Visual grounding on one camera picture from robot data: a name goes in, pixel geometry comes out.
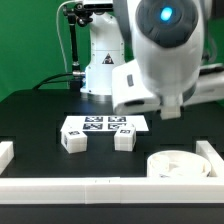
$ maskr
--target black cable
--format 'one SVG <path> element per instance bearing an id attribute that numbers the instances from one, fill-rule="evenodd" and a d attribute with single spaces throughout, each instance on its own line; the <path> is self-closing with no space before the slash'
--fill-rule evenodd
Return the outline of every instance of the black cable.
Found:
<path id="1" fill-rule="evenodd" d="M 43 83 L 41 84 L 41 86 L 42 86 L 42 85 L 46 85 L 46 84 L 63 83 L 63 82 L 70 82 L 70 81 L 80 81 L 80 80 L 71 79 L 71 80 L 61 80 L 61 81 L 43 82 Z"/>
<path id="2" fill-rule="evenodd" d="M 65 77 L 65 76 L 72 76 L 72 73 L 66 73 L 66 74 L 58 74 L 58 75 L 53 75 L 51 77 L 48 77 L 46 79 L 44 79 L 42 82 L 40 82 L 39 84 L 37 84 L 36 86 L 33 87 L 33 90 L 38 90 L 43 84 L 45 84 L 46 82 L 52 80 L 52 79 L 57 79 L 60 77 Z"/>
<path id="3" fill-rule="evenodd" d="M 209 75 L 211 73 L 220 73 L 224 71 L 224 67 L 223 66 L 219 66 L 219 67 L 214 67 L 214 68 L 205 68 L 205 69 L 201 69 L 200 70 L 200 76 L 203 75 Z"/>

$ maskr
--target black pole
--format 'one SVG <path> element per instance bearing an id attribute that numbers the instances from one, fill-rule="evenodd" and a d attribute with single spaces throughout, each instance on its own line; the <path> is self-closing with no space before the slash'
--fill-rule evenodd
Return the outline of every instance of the black pole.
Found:
<path id="1" fill-rule="evenodd" d="M 72 71 L 79 71 L 80 65 L 79 65 L 79 58 L 78 58 L 76 27 L 75 27 L 76 16 L 73 13 L 71 13 L 71 15 L 69 14 L 68 14 L 68 22 L 69 22 L 69 28 L 70 28 L 71 45 L 72 45 L 72 60 L 73 60 Z"/>

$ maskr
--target green wall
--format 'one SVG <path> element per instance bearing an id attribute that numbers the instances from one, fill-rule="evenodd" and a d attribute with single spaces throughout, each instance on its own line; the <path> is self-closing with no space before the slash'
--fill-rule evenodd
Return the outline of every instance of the green wall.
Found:
<path id="1" fill-rule="evenodd" d="M 64 64 L 56 33 L 56 11 L 63 0 L 1 0 L 0 8 L 0 100 L 10 93 L 30 89 L 49 76 L 63 73 Z M 61 16 L 60 27 L 68 64 L 71 64 L 68 24 Z M 213 21 L 209 29 L 224 62 L 224 20 Z M 89 32 L 78 29 L 78 46 L 82 68 L 88 64 Z M 131 57 L 128 50 L 127 59 Z M 66 84 L 45 88 L 67 88 Z"/>

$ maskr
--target black-and-white pattern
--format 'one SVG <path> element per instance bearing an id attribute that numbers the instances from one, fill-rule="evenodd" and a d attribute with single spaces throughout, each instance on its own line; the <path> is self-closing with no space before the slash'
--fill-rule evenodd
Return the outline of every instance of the black-and-white pattern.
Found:
<path id="1" fill-rule="evenodd" d="M 115 117 L 115 116 L 108 117 L 108 122 L 126 122 L 126 117 L 121 117 L 121 116 L 118 116 L 118 117 Z"/>
<path id="2" fill-rule="evenodd" d="M 70 135 L 80 135 L 80 133 L 78 131 L 71 131 L 69 132 Z"/>
<path id="3" fill-rule="evenodd" d="M 110 123 L 108 124 L 108 130 L 117 130 L 121 126 L 125 126 L 126 123 Z"/>
<path id="4" fill-rule="evenodd" d="M 121 130 L 120 131 L 120 133 L 123 133 L 123 134 L 130 134 L 130 132 L 131 132 L 130 130 Z"/>
<path id="5" fill-rule="evenodd" d="M 103 122 L 103 117 L 86 117 L 85 122 Z"/>
<path id="6" fill-rule="evenodd" d="M 97 124 L 97 123 L 85 123 L 83 126 L 83 130 L 102 130 L 103 124 Z"/>

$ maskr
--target black table surface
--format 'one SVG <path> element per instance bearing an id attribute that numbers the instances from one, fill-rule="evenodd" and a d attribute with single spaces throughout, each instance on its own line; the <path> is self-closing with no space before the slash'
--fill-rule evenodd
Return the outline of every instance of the black table surface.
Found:
<path id="1" fill-rule="evenodd" d="M 215 102 L 188 106 L 183 109 L 179 119 L 162 121 L 157 112 L 144 113 L 150 130 L 137 132 L 133 152 L 115 152 L 115 132 L 86 132 L 87 152 L 68 154 L 60 142 L 60 130 L 68 115 L 113 115 L 113 110 L 111 102 L 83 100 L 78 93 L 69 90 L 23 90 L 14 92 L 3 100 L 0 103 L 0 141 L 14 142 L 15 157 L 1 177 L 144 177 L 146 160 L 149 155 L 157 151 L 178 149 L 194 152 L 197 140 L 209 141 L 221 156 L 224 150 L 224 108 Z M 0 206 L 0 216 L 8 214 L 7 218 L 13 221 L 10 212 L 16 212 L 17 217 L 20 217 L 30 209 L 30 214 L 33 213 L 34 218 L 36 214 L 45 211 L 43 210 L 45 208 L 55 217 L 58 215 L 58 209 L 64 211 L 64 215 L 68 211 L 76 211 L 71 217 L 73 221 L 80 218 L 80 222 L 77 223 L 105 223 L 94 218 L 97 214 L 104 217 L 104 220 L 110 217 L 106 223 L 135 223 L 139 219 L 142 220 L 140 223 L 146 223 L 150 221 L 146 218 L 147 214 L 151 214 L 151 218 L 154 217 L 151 219 L 155 221 L 154 223 L 162 220 L 162 214 L 167 214 L 170 220 L 176 217 L 181 223 L 189 221 L 196 223 L 199 218 L 201 221 L 204 220 L 204 223 L 210 223 L 209 220 L 215 223 L 215 220 L 222 218 L 224 206 L 221 204 Z M 106 209 L 105 213 L 100 212 L 102 209 Z M 210 215 L 206 213 L 207 209 L 211 212 Z M 47 217 L 41 219 L 37 216 L 33 219 L 33 223 L 45 223 Z M 19 220 L 21 223 L 29 223 L 23 216 Z M 59 220 L 55 219 L 54 223 L 60 223 Z"/>

